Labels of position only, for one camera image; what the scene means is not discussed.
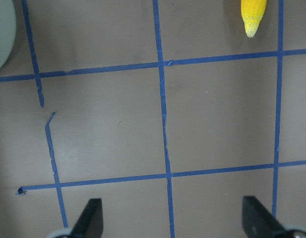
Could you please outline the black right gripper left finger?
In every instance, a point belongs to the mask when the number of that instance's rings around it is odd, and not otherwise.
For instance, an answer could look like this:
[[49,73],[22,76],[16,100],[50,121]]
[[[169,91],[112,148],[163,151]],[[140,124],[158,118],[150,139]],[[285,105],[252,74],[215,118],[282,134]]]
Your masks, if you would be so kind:
[[70,232],[70,238],[100,238],[104,230],[101,198],[92,198],[86,204]]

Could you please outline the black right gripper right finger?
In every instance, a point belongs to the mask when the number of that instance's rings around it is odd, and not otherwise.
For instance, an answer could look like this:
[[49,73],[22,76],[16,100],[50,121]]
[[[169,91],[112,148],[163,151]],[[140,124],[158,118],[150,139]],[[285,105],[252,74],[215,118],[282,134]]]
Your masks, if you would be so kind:
[[248,238],[288,238],[287,230],[255,196],[242,199],[242,228]]

